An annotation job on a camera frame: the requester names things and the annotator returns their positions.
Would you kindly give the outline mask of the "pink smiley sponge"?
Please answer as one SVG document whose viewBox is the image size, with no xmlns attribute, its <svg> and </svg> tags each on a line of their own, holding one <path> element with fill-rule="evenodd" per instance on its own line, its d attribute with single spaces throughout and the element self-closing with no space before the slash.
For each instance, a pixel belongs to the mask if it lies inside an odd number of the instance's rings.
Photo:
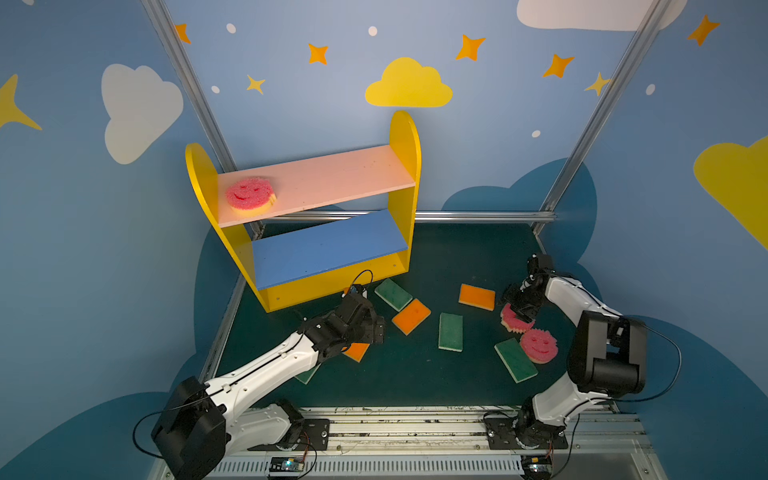
<svg viewBox="0 0 768 480">
<path fill-rule="evenodd" d="M 238 217 L 260 215 L 271 210 L 277 196 L 271 182 L 264 177 L 248 177 L 231 185 L 225 192 L 228 206 Z"/>
<path fill-rule="evenodd" d="M 510 303 L 506 303 L 500 312 L 500 323 L 510 333 L 524 334 L 533 328 L 535 322 L 518 317 Z"/>
<path fill-rule="evenodd" d="M 540 329 L 525 332 L 520 338 L 520 346 L 533 363 L 540 365 L 551 362 L 559 353 L 555 337 Z"/>
</svg>

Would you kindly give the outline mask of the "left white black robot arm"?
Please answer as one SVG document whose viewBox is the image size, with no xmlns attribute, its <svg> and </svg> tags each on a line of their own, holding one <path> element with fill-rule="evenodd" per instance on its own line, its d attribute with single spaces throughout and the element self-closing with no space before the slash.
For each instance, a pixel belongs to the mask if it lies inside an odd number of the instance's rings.
<svg viewBox="0 0 768 480">
<path fill-rule="evenodd" d="M 290 403 L 256 411 L 251 406 L 355 343 L 382 343 L 385 326 L 362 288 L 354 286 L 335 309 L 302 320 L 295 332 L 250 363 L 205 382 L 183 380 L 155 414 L 156 457 L 176 479 L 202 479 L 228 454 L 296 444 L 303 418 Z"/>
</svg>

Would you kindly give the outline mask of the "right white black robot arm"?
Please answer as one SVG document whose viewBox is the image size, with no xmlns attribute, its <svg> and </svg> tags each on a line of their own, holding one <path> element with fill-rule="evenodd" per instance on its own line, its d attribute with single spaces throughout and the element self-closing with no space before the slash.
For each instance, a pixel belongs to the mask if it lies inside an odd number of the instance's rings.
<svg viewBox="0 0 768 480">
<path fill-rule="evenodd" d="M 569 274 L 555 270 L 550 256 L 527 260 L 526 277 L 504 291 L 500 318 L 518 334 L 522 357 L 544 365 L 558 354 L 554 336 L 535 327 L 541 307 L 552 304 L 576 327 L 566 373 L 527 399 L 515 422 L 525 448 L 537 448 L 564 432 L 567 422 L 591 405 L 639 393 L 646 383 L 646 325 L 609 308 Z"/>
</svg>

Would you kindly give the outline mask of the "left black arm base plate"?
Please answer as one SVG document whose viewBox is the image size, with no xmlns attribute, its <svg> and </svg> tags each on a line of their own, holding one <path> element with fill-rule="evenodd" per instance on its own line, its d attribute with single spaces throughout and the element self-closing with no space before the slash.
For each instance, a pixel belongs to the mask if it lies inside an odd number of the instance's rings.
<svg viewBox="0 0 768 480">
<path fill-rule="evenodd" d="M 329 419 L 303 419 L 293 422 L 276 444 L 252 446 L 248 451 L 295 451 L 304 449 L 307 445 L 310 449 L 325 451 L 328 448 L 329 436 Z"/>
</svg>

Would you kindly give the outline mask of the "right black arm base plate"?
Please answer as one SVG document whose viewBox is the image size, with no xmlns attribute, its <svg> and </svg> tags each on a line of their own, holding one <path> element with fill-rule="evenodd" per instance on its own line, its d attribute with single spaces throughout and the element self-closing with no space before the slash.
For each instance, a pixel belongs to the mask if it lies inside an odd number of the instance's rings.
<svg viewBox="0 0 768 480">
<path fill-rule="evenodd" d="M 565 427 L 507 416 L 490 416 L 481 420 L 491 450 L 567 449 Z"/>
</svg>

